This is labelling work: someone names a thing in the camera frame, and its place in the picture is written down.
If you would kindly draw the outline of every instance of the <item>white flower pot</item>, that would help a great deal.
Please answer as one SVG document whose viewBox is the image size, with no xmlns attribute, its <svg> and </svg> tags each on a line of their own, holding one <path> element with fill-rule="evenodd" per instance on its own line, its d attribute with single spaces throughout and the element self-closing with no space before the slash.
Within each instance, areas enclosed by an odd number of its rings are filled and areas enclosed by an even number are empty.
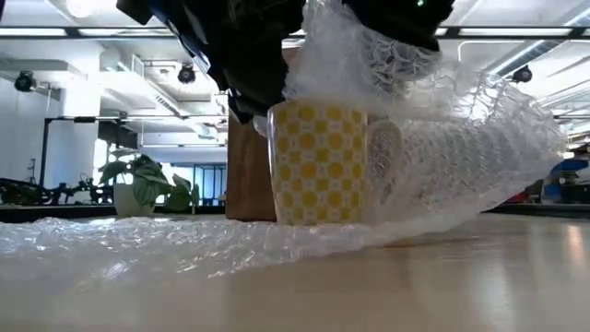
<svg viewBox="0 0 590 332">
<path fill-rule="evenodd" d="M 114 208 L 119 217 L 147 217 L 154 213 L 154 206 L 140 206 L 137 203 L 132 184 L 115 184 L 112 190 Z"/>
</svg>

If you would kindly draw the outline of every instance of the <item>brown paper bag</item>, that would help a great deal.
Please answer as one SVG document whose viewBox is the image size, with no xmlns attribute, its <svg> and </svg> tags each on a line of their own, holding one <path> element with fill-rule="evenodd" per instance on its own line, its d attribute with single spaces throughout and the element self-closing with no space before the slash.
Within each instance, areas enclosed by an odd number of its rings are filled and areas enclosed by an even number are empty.
<svg viewBox="0 0 590 332">
<path fill-rule="evenodd" d="M 276 221 L 266 138 L 256 133 L 252 122 L 242 125 L 230 116 L 228 140 L 226 217 Z"/>
</svg>

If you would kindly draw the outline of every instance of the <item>desk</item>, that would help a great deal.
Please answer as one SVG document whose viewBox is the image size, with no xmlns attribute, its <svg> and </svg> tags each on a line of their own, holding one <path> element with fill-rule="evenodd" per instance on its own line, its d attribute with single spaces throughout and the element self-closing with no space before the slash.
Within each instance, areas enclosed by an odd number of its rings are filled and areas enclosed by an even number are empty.
<svg viewBox="0 0 590 332">
<path fill-rule="evenodd" d="M 26 300 L 0 299 L 0 330 L 586 331 L 589 246 L 582 220 L 486 214 L 388 248 L 184 280 L 174 290 L 67 294 L 30 306 L 53 321 L 44 328 L 9 318 Z"/>
</svg>

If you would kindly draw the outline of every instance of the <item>potted plant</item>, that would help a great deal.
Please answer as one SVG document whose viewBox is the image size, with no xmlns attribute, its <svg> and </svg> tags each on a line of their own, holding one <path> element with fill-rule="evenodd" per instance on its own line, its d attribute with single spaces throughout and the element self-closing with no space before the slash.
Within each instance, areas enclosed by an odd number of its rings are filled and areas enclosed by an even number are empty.
<svg viewBox="0 0 590 332">
<path fill-rule="evenodd" d="M 191 190 L 191 183 L 174 174 L 170 184 L 162 171 L 161 164 L 150 157 L 130 148 L 120 148 L 112 153 L 117 159 L 102 166 L 101 184 L 106 184 L 119 175 L 133 175 L 132 184 L 114 184 L 113 203 L 120 217 L 143 217 L 154 211 L 156 199 L 168 196 L 166 209 L 184 211 L 189 208 L 193 198 L 198 196 Z M 128 162 L 119 160 L 121 157 L 134 156 Z"/>
</svg>

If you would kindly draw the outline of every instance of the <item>spotlight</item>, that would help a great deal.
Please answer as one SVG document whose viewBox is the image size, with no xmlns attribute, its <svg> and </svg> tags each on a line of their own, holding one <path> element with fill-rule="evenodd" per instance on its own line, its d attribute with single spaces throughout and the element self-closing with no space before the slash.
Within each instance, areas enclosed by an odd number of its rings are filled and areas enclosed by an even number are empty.
<svg viewBox="0 0 590 332">
<path fill-rule="evenodd" d="M 195 82 L 196 75 L 192 64 L 183 64 L 183 69 L 178 73 L 178 80 L 183 84 Z"/>
<path fill-rule="evenodd" d="M 22 71 L 15 81 L 15 89 L 20 92 L 33 92 L 37 89 L 37 81 L 33 78 L 33 72 Z"/>
<path fill-rule="evenodd" d="M 528 83 L 533 79 L 533 72 L 528 68 L 528 65 L 516 70 L 513 74 L 513 82 Z"/>
</svg>

